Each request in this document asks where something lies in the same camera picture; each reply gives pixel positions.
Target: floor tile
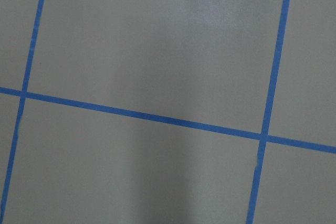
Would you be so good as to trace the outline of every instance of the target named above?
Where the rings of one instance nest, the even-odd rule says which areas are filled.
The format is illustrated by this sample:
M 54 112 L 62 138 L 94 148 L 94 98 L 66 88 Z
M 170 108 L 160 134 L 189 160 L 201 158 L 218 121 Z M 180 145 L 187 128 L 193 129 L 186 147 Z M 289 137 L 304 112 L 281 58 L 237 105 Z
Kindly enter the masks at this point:
M 29 91 L 260 132 L 282 0 L 46 0 Z
M 6 177 L 18 104 L 19 97 L 0 94 L 0 196 Z
M 0 87 L 21 90 L 38 0 L 0 0 Z
M 257 148 L 28 99 L 4 223 L 245 223 Z
M 334 224 L 336 155 L 268 143 L 254 223 Z
M 291 0 L 270 134 L 336 146 L 336 0 Z

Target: floor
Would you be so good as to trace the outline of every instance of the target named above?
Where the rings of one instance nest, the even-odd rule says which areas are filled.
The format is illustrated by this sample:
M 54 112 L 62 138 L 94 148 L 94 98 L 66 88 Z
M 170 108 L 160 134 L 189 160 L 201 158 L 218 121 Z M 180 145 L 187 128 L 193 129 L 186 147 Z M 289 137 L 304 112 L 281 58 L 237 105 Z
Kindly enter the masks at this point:
M 336 220 L 336 0 L 0 0 L 0 224 Z

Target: horizontal blue line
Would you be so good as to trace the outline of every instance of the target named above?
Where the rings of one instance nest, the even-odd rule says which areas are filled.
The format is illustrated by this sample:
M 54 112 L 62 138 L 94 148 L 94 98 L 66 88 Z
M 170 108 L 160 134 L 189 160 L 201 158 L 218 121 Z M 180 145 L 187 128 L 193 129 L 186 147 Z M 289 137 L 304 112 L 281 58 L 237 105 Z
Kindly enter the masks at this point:
M 0 93 L 15 95 L 16 97 L 19 97 L 21 95 L 21 91 L 19 90 L 2 88 L 2 87 L 0 87 Z
M 148 114 L 148 113 L 137 112 L 137 111 L 132 111 L 132 110 L 119 109 L 119 108 L 98 105 L 98 104 L 93 104 L 93 103 L 87 103 L 87 102 L 80 102 L 80 101 L 69 100 L 69 99 L 64 99 L 64 98 L 51 97 L 51 96 L 43 95 L 43 94 L 35 94 L 35 93 L 27 92 L 26 97 L 30 99 L 34 99 L 34 100 L 39 100 L 39 101 L 58 103 L 58 104 L 88 109 L 88 110 L 95 110 L 95 111 L 101 111 L 105 113 L 124 115 L 124 116 L 129 116 L 132 118 L 139 118 L 139 119 L 145 119 L 145 120 L 154 121 L 154 122 L 173 124 L 173 125 L 178 125 L 178 126 L 183 126 L 183 127 L 188 127 L 188 128 L 198 129 L 198 130 L 204 130 L 204 131 L 211 131 L 211 132 L 216 132 L 216 133 L 222 133 L 222 134 L 227 134 L 227 135 L 232 135 L 232 136 L 240 136 L 240 137 L 250 138 L 250 139 L 255 139 L 255 140 L 259 140 L 260 138 L 260 134 L 254 133 L 254 132 L 236 130 L 236 129 L 226 128 L 226 127 L 221 127 L 221 126 L 215 126 L 211 124 L 197 123 L 197 122 L 192 122 L 192 121 L 187 121 L 187 120 L 182 120 L 182 119 L 169 118 L 166 116 Z
M 270 136 L 270 135 L 267 136 L 267 141 L 271 143 L 276 143 L 276 144 L 283 144 L 283 145 L 300 147 L 300 148 L 305 148 L 305 149 L 314 150 L 314 151 L 336 154 L 336 147 L 329 146 L 329 145 L 309 143 L 305 141 L 294 140 L 294 139 L 289 139 L 289 138 L 284 138 L 284 137 L 279 137 L 279 136 Z

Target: gray floor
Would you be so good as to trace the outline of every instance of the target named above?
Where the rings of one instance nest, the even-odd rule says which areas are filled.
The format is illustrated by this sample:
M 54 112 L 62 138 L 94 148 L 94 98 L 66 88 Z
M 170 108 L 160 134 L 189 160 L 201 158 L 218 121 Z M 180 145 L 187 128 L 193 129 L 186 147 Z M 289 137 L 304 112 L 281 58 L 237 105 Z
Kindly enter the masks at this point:
M 0 0 L 0 188 L 37 3 Z M 28 92 L 260 133 L 282 0 L 44 4 Z M 335 223 L 335 11 L 291 0 L 269 134 L 315 150 L 267 143 L 254 224 Z M 3 223 L 246 222 L 250 133 L 97 110 L 26 99 Z

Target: blue line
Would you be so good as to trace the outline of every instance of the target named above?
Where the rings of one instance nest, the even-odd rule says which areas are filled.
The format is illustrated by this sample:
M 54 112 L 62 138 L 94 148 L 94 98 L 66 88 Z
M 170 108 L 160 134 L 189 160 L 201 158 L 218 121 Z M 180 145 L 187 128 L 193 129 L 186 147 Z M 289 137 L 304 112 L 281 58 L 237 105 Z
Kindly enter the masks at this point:
M 19 97 L 21 95 L 20 90 L 8 89 L 8 88 L 2 88 L 2 87 L 0 87 L 0 93 L 1 94 L 15 95 L 16 97 Z
M 26 63 L 26 70 L 25 70 L 22 90 L 20 94 L 20 102 L 19 102 L 19 107 L 18 107 L 17 116 L 16 116 L 12 146 L 10 149 L 5 184 L 4 184 L 4 189 L 3 189 L 2 198 L 1 198 L 0 224 L 3 223 L 4 216 L 5 216 L 9 185 L 11 183 L 10 179 L 12 177 L 15 152 L 16 152 L 16 146 L 17 146 L 17 141 L 18 141 L 19 126 L 20 126 L 22 115 L 23 115 L 23 110 L 25 107 L 26 93 L 27 93 L 27 88 L 28 88 L 28 83 L 29 83 L 30 71 L 32 69 L 32 63 L 33 63 L 34 51 L 35 51 L 36 40 L 37 40 L 37 35 L 38 35 L 38 27 L 40 24 L 40 18 L 41 18 L 42 9 L 43 9 L 43 3 L 44 3 L 44 0 L 38 1 L 35 21 L 34 21 L 34 27 L 33 27 L 33 34 L 31 35 L 31 40 L 30 40 L 30 47 L 29 47 L 28 59 Z
M 98 105 L 94 103 L 87 103 L 87 102 L 74 101 L 74 100 L 69 100 L 69 99 L 64 99 L 64 98 L 51 97 L 51 96 L 43 95 L 43 94 L 35 94 L 35 93 L 27 92 L 27 98 L 31 98 L 31 99 L 39 100 L 39 101 L 45 101 L 45 102 L 58 103 L 62 105 L 73 106 L 73 107 L 78 107 L 78 108 L 83 108 L 83 109 L 88 109 L 88 110 L 101 111 L 105 113 L 124 115 L 124 116 L 129 116 L 132 118 L 145 119 L 145 120 L 154 121 L 154 122 L 173 124 L 173 125 L 178 125 L 178 126 L 183 126 L 183 127 L 188 127 L 188 128 L 198 129 L 198 130 L 222 133 L 222 134 L 227 134 L 227 135 L 232 135 L 232 136 L 240 136 L 240 137 L 245 137 L 245 138 L 250 138 L 250 139 L 255 139 L 255 140 L 260 139 L 260 134 L 254 133 L 254 132 L 236 130 L 236 129 L 226 128 L 226 127 L 205 124 L 205 123 L 197 123 L 197 122 L 176 119 L 176 118 L 169 118 L 167 116 L 148 114 L 148 113 L 137 112 L 137 111 L 132 111 L 132 110 L 119 109 L 119 108 L 114 108 L 114 107 L 109 107 L 109 106 L 104 106 L 104 105 Z
M 287 22 L 288 10 L 289 10 L 289 2 L 290 0 L 282 1 L 281 15 L 280 15 L 280 21 L 279 21 L 279 28 L 278 28 L 278 36 L 277 36 L 277 42 L 275 45 L 274 59 L 273 59 L 271 77 L 269 81 L 268 94 L 267 94 L 267 100 L 266 100 L 266 106 L 265 106 L 265 112 L 264 112 L 264 119 L 262 121 L 263 125 L 261 127 L 261 137 L 259 141 L 259 148 L 258 148 L 258 154 L 257 154 L 258 161 L 257 161 L 257 166 L 255 168 L 254 177 L 253 177 L 252 190 L 251 190 L 251 195 L 250 195 L 250 202 L 249 202 L 249 207 L 248 207 L 246 224 L 253 224 L 254 213 L 256 210 L 259 184 L 260 184 L 261 172 L 263 169 L 264 155 L 265 155 L 265 149 L 266 149 L 266 140 L 267 140 L 267 135 L 268 135 L 268 130 L 269 130 L 271 114 L 272 114 L 275 89 L 277 85 L 282 46 L 283 46 L 284 37 L 285 37 L 286 22 Z
M 305 149 L 314 150 L 314 151 L 336 154 L 335 146 L 309 143 L 305 141 L 294 140 L 294 139 L 278 137 L 278 136 L 267 136 L 267 141 L 271 143 L 276 143 L 276 144 L 283 144 L 283 145 L 305 148 Z

